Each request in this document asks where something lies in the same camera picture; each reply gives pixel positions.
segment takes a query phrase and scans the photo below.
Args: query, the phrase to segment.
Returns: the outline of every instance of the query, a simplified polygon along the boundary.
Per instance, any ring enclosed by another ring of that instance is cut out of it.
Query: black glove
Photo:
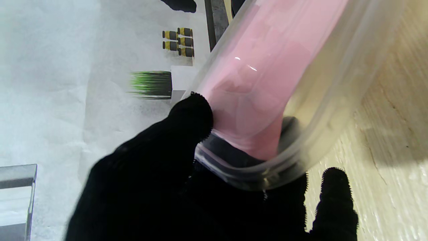
[[[98,161],[66,240],[357,239],[358,217],[344,172],[325,172],[314,228],[306,233],[306,175],[266,193],[247,192],[193,164],[195,147],[212,126],[209,104],[192,94],[166,119]]]
[[[183,12],[196,12],[196,3],[193,0],[161,0],[172,10]]]

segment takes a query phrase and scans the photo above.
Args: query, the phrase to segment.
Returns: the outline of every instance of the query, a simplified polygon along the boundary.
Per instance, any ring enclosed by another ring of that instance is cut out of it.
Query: light wood grain
[[[408,1],[362,105],[309,171],[308,229],[330,166],[350,179],[359,240],[428,240],[428,1]]]

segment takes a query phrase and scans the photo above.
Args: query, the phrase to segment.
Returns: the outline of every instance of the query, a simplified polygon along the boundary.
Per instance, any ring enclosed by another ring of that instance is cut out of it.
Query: pink powder
[[[257,0],[199,92],[214,132],[249,155],[277,155],[282,113],[348,0]]]

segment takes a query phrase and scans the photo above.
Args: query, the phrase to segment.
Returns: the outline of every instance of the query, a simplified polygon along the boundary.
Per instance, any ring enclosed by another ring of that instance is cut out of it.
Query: white paper
[[[197,13],[159,0],[0,0],[0,166],[39,165],[31,240],[61,240],[90,166],[164,118],[168,101],[133,98],[132,71],[170,70],[162,30],[193,28],[195,61],[209,54]]]

